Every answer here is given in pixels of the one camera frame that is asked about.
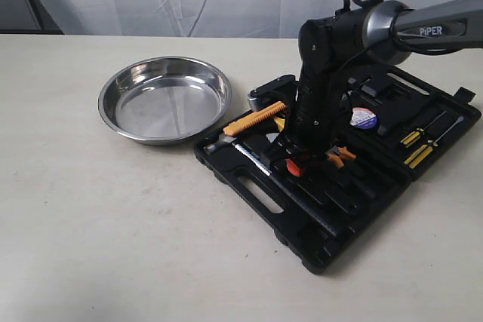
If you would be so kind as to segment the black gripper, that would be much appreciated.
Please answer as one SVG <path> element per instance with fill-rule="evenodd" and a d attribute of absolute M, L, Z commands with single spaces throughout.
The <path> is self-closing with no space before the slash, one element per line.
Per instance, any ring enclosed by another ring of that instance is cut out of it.
<path fill-rule="evenodd" d="M 331 147 L 346 112 L 340 109 L 346 84 L 336 72 L 302 69 L 297 97 L 282 132 L 284 148 L 290 156 L 321 155 Z M 303 176 L 305 167 L 286 159 L 293 176 Z"/>

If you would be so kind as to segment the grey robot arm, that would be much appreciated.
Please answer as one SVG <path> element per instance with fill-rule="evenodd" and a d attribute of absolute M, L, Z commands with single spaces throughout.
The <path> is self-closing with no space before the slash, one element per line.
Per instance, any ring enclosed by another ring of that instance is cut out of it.
<path fill-rule="evenodd" d="M 282 145 L 288 171 L 302 176 L 325 156 L 352 117 L 343 107 L 345 70 L 371 63 L 398 65 L 410 54 L 437 56 L 482 46 L 482 0 L 453 0 L 411 9 L 394 0 L 342 0 L 332 17 L 300 28 L 297 95 Z"/>

